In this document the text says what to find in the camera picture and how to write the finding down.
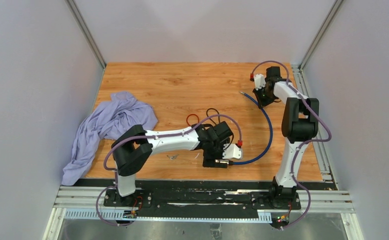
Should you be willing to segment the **blue cable lock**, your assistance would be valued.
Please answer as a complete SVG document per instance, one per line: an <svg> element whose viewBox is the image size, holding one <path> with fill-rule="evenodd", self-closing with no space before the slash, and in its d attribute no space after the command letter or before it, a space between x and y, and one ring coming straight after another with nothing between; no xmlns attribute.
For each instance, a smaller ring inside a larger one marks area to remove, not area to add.
<svg viewBox="0 0 389 240"><path fill-rule="evenodd" d="M258 108L258 102L246 92L240 92L240 106L235 108L234 118L241 128L242 159L235 160L236 167L266 166L272 160L274 130L270 116Z"/></svg>

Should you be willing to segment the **black cable lock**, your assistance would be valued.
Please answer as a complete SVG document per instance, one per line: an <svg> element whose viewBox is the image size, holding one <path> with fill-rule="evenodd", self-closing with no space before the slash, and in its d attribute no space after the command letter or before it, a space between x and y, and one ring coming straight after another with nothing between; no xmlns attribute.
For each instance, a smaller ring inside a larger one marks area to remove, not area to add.
<svg viewBox="0 0 389 240"><path fill-rule="evenodd" d="M210 117L211 112L213 112L212 115L216 115L217 121L215 121L213 117L211 117L209 120L216 126L217 124L221 123L221 117L219 116L220 112L216 108L210 107L205 111L206 116Z"/></svg>

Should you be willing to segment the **red cable lock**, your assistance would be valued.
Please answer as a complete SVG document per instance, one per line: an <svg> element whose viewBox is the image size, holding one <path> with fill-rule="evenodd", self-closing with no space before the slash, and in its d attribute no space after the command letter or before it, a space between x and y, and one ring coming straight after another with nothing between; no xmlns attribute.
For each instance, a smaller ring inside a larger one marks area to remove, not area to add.
<svg viewBox="0 0 389 240"><path fill-rule="evenodd" d="M197 114L191 113L186 116L185 122L188 126L192 126L193 124L198 124L200 122L200 118Z"/></svg>

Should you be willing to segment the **brass padlock keys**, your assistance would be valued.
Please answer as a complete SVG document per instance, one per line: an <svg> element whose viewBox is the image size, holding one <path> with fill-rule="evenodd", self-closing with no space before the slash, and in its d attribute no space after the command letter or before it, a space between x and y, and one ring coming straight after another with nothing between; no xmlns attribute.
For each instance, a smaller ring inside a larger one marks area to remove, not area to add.
<svg viewBox="0 0 389 240"><path fill-rule="evenodd" d="M170 160L175 160L178 156L179 156L179 154L167 155L167 157L168 157Z"/></svg>

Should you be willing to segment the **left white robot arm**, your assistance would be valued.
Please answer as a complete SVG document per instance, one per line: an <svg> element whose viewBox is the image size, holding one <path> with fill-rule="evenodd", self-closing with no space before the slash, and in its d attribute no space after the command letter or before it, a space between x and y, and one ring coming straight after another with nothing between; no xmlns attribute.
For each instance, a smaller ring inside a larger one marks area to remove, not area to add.
<svg viewBox="0 0 389 240"><path fill-rule="evenodd" d="M136 174L153 155L202 150L203 167L227 168L232 160L243 156L241 143L233 143L233 139L234 134L225 121L168 131L145 130L140 124L132 126L111 146L110 155L116 165L116 200L124 207L135 202Z"/></svg>

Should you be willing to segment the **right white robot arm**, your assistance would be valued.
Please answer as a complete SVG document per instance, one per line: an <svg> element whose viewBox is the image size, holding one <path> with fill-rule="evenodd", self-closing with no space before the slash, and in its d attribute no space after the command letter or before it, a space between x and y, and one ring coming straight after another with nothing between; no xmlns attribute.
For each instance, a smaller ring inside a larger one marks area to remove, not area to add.
<svg viewBox="0 0 389 240"><path fill-rule="evenodd" d="M283 157L273 178L268 202L274 208L282 208L296 197L296 178L309 143L318 133L318 119L311 111L319 110L319 101L300 93L291 81L281 76L280 67L271 66L265 74L250 74L254 82L253 93L262 109L276 100L284 103L281 133L285 138Z"/></svg>

